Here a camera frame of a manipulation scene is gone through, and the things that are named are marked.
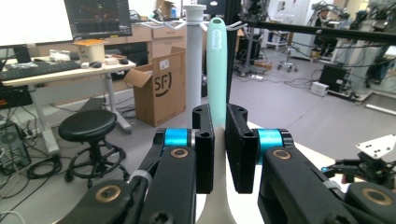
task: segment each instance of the desk leg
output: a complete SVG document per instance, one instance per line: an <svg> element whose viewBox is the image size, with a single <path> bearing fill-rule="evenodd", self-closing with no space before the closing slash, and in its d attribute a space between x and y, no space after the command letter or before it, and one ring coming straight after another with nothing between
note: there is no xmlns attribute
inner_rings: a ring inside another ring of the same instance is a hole
<svg viewBox="0 0 396 224"><path fill-rule="evenodd" d="M38 115L38 123L40 126L39 128L43 134L47 151L49 154L55 154L59 151L59 147L58 144L56 143L56 139L55 136L53 135L52 129L50 128L49 124L46 121L46 117L44 116L44 111L41 108L41 105L38 101L39 96L36 94L35 86L29 85L28 89L30 92L30 97L32 98L33 101L33 105L35 106L35 111L37 112Z"/></svg>
<svg viewBox="0 0 396 224"><path fill-rule="evenodd" d="M127 133L131 133L132 132L131 124L125 118L123 118L122 115L116 109L116 101L114 99L113 80L111 78L110 73L106 74L106 87L107 87L107 93L108 93L108 101L110 104L110 111L117 115L117 121L118 121L119 125L122 127L122 129Z"/></svg>

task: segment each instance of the sf logo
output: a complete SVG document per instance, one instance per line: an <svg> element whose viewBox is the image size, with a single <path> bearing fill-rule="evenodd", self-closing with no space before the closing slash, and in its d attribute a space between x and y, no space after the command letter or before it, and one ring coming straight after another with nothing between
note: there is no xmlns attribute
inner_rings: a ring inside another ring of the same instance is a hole
<svg viewBox="0 0 396 224"><path fill-rule="evenodd" d="M155 96L164 96L172 86L172 74L168 73L160 77L155 77Z"/></svg>

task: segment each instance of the keyboard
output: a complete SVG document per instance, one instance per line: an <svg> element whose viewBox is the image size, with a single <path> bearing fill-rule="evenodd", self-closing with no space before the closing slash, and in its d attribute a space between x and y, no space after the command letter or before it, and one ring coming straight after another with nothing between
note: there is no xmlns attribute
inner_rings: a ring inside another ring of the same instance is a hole
<svg viewBox="0 0 396 224"><path fill-rule="evenodd" d="M3 81L10 81L19 78L36 77L79 68L81 68L81 65L72 61L55 64L40 64L38 67L14 68L5 72L0 72L0 79Z"/></svg>

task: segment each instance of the wheel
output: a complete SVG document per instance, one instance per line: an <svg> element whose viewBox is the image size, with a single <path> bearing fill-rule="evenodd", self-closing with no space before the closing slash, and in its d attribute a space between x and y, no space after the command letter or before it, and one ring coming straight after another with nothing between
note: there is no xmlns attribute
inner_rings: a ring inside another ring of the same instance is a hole
<svg viewBox="0 0 396 224"><path fill-rule="evenodd" d="M70 173L69 170L66 171L66 173L64 173L64 181L66 183L70 183L74 180L74 176Z"/></svg>

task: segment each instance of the white table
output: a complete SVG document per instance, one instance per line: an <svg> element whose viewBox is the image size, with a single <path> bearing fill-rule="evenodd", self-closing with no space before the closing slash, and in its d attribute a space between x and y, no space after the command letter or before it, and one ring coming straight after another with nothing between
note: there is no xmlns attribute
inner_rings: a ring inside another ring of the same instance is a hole
<svg viewBox="0 0 396 224"><path fill-rule="evenodd" d="M111 73L129 70L136 67L135 63L128 64L102 64L101 68L75 69L65 72L53 73L37 77L20 78L10 81L3 81L4 86L28 86L28 90L32 97L35 110L38 115L39 128L43 134L43 138L47 147L48 153L56 153L59 147L56 143L52 129L46 121L42 106L49 105L55 102L60 102L67 99L76 99L81 97L89 97L107 91L110 110L117 114L118 123L123 130L130 132L131 125L117 112L114 100L114 90L111 78ZM100 76L101 78L90 79L85 81L65 82L63 85L37 87L37 84L44 84L53 81L70 80L78 77L93 77Z"/></svg>

